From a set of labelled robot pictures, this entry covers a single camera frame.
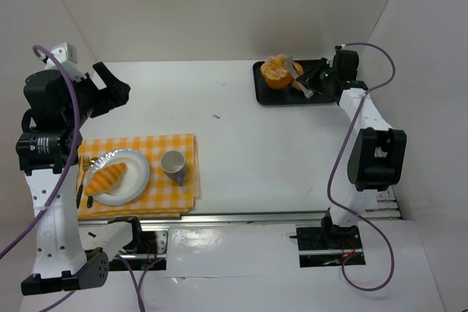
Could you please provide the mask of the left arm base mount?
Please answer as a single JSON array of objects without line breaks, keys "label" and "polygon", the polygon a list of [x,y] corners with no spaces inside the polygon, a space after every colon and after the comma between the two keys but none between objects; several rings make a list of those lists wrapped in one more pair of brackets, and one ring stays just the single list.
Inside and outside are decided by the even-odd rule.
[{"label": "left arm base mount", "polygon": [[136,216],[81,221],[79,234],[84,250],[103,249],[112,271],[124,269],[117,255],[122,256],[136,271],[165,270],[167,267],[168,231],[144,230]]}]

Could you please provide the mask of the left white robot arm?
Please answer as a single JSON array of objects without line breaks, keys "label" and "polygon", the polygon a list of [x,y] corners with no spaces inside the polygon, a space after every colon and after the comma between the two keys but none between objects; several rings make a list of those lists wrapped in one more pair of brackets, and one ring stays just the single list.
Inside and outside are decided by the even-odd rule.
[{"label": "left white robot arm", "polygon": [[30,108],[16,152],[31,192],[37,251],[32,273],[21,284],[25,296],[103,286],[110,261],[122,248],[136,246],[142,232],[137,218],[118,217],[87,234],[89,248],[82,245],[76,194],[80,128],[88,118],[126,104],[130,91],[102,62],[93,68],[103,89],[73,65],[50,60],[26,78]]}]

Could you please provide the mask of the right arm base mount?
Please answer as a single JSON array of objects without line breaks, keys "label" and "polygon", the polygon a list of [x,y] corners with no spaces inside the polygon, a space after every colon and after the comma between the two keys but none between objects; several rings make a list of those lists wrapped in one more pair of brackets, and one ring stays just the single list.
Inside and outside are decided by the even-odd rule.
[{"label": "right arm base mount", "polygon": [[289,239],[297,244],[300,268],[338,267],[349,256],[348,265],[366,265],[357,227],[349,234],[328,239],[319,227],[297,227]]}]

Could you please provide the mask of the striped orange croissant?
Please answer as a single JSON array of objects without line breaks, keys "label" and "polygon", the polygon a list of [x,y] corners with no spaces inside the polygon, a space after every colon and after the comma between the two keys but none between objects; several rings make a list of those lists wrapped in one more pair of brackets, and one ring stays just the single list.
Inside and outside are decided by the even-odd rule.
[{"label": "striped orange croissant", "polygon": [[127,165],[123,162],[97,170],[84,189],[85,195],[94,197],[112,191],[121,182],[126,170]]}]

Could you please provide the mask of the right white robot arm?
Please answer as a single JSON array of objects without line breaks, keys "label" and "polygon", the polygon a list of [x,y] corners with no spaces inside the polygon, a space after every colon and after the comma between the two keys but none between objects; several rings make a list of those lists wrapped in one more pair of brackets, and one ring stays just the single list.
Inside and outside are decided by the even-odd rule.
[{"label": "right white robot arm", "polygon": [[351,122],[345,140],[355,138],[347,162],[350,192],[343,200],[333,201],[321,221],[321,241],[329,248],[354,239],[358,217],[378,193],[399,182],[407,144],[405,132],[385,121],[371,99],[370,88],[357,79],[359,56],[351,47],[337,46],[331,60],[321,60],[304,75],[299,74],[292,57],[283,63],[306,97],[322,94],[335,100]]}]

